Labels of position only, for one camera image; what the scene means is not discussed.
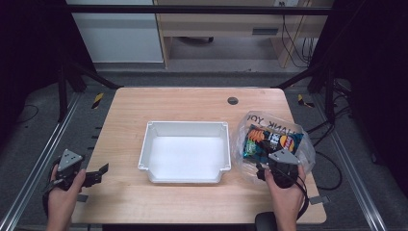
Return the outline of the dark blue chip packet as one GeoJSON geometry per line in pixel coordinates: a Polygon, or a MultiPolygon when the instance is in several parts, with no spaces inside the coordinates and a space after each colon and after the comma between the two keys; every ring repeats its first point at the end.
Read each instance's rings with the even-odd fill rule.
{"type": "Polygon", "coordinates": [[[302,134],[282,135],[254,124],[249,126],[243,143],[243,157],[265,164],[268,155],[286,149],[295,154],[302,141],[302,134]]]}

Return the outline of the black chair part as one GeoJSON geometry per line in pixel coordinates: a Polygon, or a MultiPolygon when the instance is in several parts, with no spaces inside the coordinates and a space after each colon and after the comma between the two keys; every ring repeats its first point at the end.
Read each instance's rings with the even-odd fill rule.
{"type": "Polygon", "coordinates": [[[256,231],[277,231],[276,218],[273,212],[262,212],[255,217],[256,231]]]}

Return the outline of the white plastic bin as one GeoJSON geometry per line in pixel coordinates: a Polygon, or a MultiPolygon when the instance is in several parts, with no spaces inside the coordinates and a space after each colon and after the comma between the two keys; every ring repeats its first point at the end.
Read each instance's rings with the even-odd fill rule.
{"type": "Polygon", "coordinates": [[[149,121],[138,169],[157,184],[216,184],[230,170],[228,124],[149,121]]]}

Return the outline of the black metal stand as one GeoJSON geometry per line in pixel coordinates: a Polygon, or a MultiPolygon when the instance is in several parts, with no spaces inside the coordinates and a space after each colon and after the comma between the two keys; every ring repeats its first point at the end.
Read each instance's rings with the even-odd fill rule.
{"type": "Polygon", "coordinates": [[[296,74],[293,78],[283,82],[276,86],[277,89],[284,90],[291,85],[303,80],[307,77],[311,77],[311,81],[307,87],[308,92],[316,93],[325,87],[324,96],[324,114],[328,121],[333,124],[335,122],[334,112],[334,72],[329,64],[315,64],[308,67],[306,70],[296,74]]]}
{"type": "Polygon", "coordinates": [[[111,89],[118,90],[120,85],[117,85],[89,68],[80,65],[72,60],[67,52],[63,50],[58,51],[59,61],[61,63],[58,69],[58,90],[59,90],[59,122],[62,122],[67,116],[68,102],[67,102],[67,88],[66,84],[69,84],[75,92],[84,92],[87,88],[83,76],[90,77],[92,80],[102,84],[103,86],[111,89]]]}

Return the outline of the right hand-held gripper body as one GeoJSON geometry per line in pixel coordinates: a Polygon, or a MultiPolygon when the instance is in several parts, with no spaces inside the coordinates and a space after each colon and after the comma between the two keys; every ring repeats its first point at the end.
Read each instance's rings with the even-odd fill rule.
{"type": "Polygon", "coordinates": [[[298,177],[298,158],[287,149],[266,150],[268,172],[275,184],[281,189],[290,188],[298,177]]]}

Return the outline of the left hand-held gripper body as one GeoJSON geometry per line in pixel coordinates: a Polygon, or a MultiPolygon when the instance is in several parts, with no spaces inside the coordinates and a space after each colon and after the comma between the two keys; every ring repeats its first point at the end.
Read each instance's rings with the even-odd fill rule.
{"type": "Polygon", "coordinates": [[[43,192],[49,193],[54,188],[60,188],[67,191],[71,187],[84,160],[84,155],[66,149],[56,162],[58,168],[55,174],[55,179],[48,183],[43,192]]]}

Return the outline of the white cabinet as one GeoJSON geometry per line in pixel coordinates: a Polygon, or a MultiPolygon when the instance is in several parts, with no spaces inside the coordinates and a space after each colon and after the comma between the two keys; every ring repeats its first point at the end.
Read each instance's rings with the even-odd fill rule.
{"type": "Polygon", "coordinates": [[[154,13],[74,13],[94,63],[161,63],[163,59],[154,13]]]}

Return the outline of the light wooden desk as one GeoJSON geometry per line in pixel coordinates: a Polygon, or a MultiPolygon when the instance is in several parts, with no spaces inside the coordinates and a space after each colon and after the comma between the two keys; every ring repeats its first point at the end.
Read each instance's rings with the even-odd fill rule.
{"type": "MultiPolygon", "coordinates": [[[[324,7],[335,0],[153,0],[156,6],[324,7]]],[[[175,14],[157,15],[164,38],[261,37],[271,41],[278,63],[285,67],[298,50],[299,39],[319,38],[325,15],[175,14]]]]}

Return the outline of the person's left hand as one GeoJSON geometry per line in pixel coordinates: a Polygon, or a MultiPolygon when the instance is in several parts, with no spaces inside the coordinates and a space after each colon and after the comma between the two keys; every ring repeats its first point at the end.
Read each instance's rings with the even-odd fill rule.
{"type": "Polygon", "coordinates": [[[81,169],[67,191],[55,188],[49,193],[48,218],[68,218],[72,216],[77,195],[82,190],[85,178],[86,171],[81,169]]]}

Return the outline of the yellow black floor tape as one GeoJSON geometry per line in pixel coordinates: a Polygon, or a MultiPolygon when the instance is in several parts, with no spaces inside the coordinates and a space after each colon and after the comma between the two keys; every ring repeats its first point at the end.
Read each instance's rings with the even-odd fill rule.
{"type": "Polygon", "coordinates": [[[314,103],[310,103],[310,102],[306,102],[302,96],[302,94],[299,94],[297,96],[297,102],[299,105],[308,107],[308,108],[315,108],[315,104],[314,103]]]}
{"type": "Polygon", "coordinates": [[[103,92],[99,92],[99,93],[96,94],[96,96],[94,98],[94,101],[92,103],[92,106],[91,106],[92,109],[97,109],[98,108],[98,106],[99,106],[99,104],[100,104],[100,102],[101,102],[101,100],[103,98],[103,95],[104,95],[103,92]]]}

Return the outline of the aluminium floor rail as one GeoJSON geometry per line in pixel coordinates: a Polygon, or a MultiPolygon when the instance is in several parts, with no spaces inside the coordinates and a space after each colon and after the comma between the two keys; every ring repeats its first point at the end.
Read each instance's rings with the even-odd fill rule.
{"type": "Polygon", "coordinates": [[[71,100],[68,104],[67,113],[63,119],[57,123],[46,145],[42,149],[35,165],[30,174],[27,176],[21,190],[16,196],[11,208],[0,221],[0,231],[13,231],[21,218],[28,202],[30,201],[41,175],[46,170],[46,167],[53,156],[64,131],[70,122],[72,115],[75,113],[78,102],[82,97],[81,93],[73,92],[71,100]]]}
{"type": "Polygon", "coordinates": [[[377,210],[374,201],[363,181],[363,178],[359,174],[356,166],[352,163],[337,130],[336,120],[341,118],[349,111],[349,107],[343,105],[343,100],[339,103],[336,101],[329,101],[326,105],[323,98],[318,94],[312,95],[313,100],[316,103],[316,108],[323,121],[332,119],[332,122],[326,125],[326,135],[316,140],[315,146],[319,146],[319,141],[323,141],[325,138],[331,140],[331,146],[333,153],[337,156],[337,166],[340,168],[340,173],[343,179],[348,182],[349,187],[354,193],[354,197],[359,204],[360,210],[365,217],[365,220],[370,227],[371,231],[387,231],[387,227],[383,218],[377,210]]]}

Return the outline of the person's right hand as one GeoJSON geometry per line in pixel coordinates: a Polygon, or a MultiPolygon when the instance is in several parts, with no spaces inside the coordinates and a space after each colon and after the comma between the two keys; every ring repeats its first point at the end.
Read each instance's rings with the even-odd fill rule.
{"type": "Polygon", "coordinates": [[[302,191],[303,182],[306,178],[303,166],[298,166],[297,181],[287,189],[279,188],[272,177],[272,174],[265,171],[266,183],[272,200],[272,211],[276,218],[295,218],[301,209],[304,193],[302,191]]]}

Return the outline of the black horizontal frame bar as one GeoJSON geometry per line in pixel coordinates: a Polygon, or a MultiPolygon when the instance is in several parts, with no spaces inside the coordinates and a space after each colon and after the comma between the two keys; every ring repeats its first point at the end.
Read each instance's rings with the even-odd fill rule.
{"type": "Polygon", "coordinates": [[[284,14],[329,15],[331,8],[248,7],[248,6],[149,6],[149,5],[66,5],[71,13],[184,13],[184,14],[284,14]]]}

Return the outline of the clear plastic bag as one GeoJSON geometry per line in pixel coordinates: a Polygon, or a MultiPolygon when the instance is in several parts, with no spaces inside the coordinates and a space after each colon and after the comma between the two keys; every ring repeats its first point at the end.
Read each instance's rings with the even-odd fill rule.
{"type": "MultiPolygon", "coordinates": [[[[231,140],[232,162],[245,180],[254,184],[260,184],[261,181],[263,181],[256,175],[256,172],[258,171],[256,164],[260,162],[245,159],[242,155],[245,135],[247,134],[251,124],[258,127],[268,128],[273,132],[280,133],[282,135],[302,134],[302,141],[300,142],[300,145],[294,155],[298,158],[299,165],[303,166],[305,173],[309,173],[313,169],[316,163],[316,151],[312,146],[309,135],[300,125],[277,117],[269,112],[250,111],[236,126],[231,140]]],[[[267,163],[260,164],[265,170],[268,169],[267,163]]]]}

